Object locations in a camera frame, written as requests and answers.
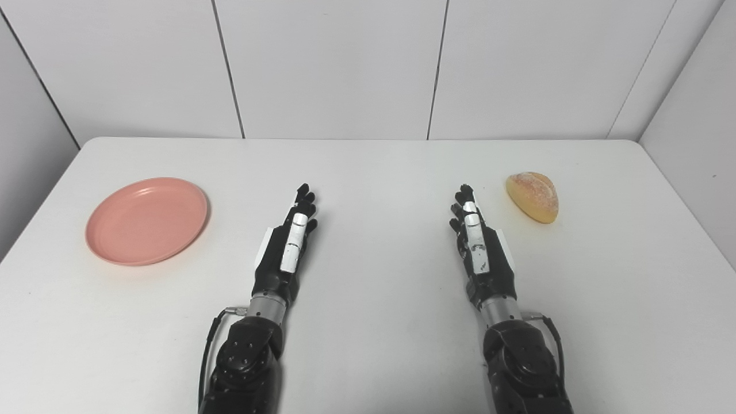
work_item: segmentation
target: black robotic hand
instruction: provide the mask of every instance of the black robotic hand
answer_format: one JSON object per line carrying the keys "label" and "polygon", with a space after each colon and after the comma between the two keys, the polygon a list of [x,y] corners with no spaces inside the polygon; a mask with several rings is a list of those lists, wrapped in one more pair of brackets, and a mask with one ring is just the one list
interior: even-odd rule
{"label": "black robotic hand", "polygon": [[514,271],[503,250],[498,233],[483,220],[481,209],[467,184],[455,193],[457,203],[450,207],[455,218],[450,227],[457,234],[457,247],[463,259],[468,282],[465,287],[470,303],[481,308],[494,296],[516,299]]}
{"label": "black robotic hand", "polygon": [[304,183],[297,190],[294,204],[283,224],[269,229],[255,260],[255,284],[252,294],[272,292],[288,307],[297,297],[299,280],[296,273],[307,250],[307,237],[317,227],[314,193]]}
{"label": "black robotic hand", "polygon": [[200,373],[200,414],[270,414],[280,393],[278,359],[283,352],[281,323],[299,292],[297,271],[316,227],[314,193],[303,184],[283,224],[269,228],[255,261],[255,283],[245,317],[235,322],[217,353],[204,394],[209,345],[226,313],[241,315],[243,308],[226,308],[215,318]]}
{"label": "black robotic hand", "polygon": [[[483,355],[496,413],[572,414],[557,330],[541,314],[522,316],[503,234],[486,225],[473,189],[463,184],[455,199],[450,227],[468,275],[468,298],[486,323]],[[524,319],[542,319],[550,328],[558,344],[559,373],[542,332]]]}

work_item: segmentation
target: white table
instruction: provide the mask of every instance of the white table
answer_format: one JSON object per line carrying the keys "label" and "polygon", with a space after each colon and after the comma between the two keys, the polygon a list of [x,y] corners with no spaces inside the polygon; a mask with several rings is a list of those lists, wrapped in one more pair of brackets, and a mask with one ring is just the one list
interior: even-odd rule
{"label": "white table", "polygon": [[[504,191],[526,170],[557,186],[552,225]],[[150,266],[96,258],[90,213],[157,176],[206,192],[202,235]],[[506,234],[521,307],[562,333],[577,413],[732,410],[736,274],[635,143],[98,138],[0,264],[2,411],[195,413],[211,318],[247,304],[261,237],[304,181],[320,225],[281,413],[492,412],[447,225],[461,183]]]}

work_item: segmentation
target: bread roll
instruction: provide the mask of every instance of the bread roll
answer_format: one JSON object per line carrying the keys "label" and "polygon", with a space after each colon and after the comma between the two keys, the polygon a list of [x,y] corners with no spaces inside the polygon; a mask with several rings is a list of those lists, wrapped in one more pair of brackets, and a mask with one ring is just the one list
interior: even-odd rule
{"label": "bread roll", "polygon": [[538,172],[522,172],[506,179],[506,191],[521,211],[538,222],[557,218],[559,201],[552,180]]}

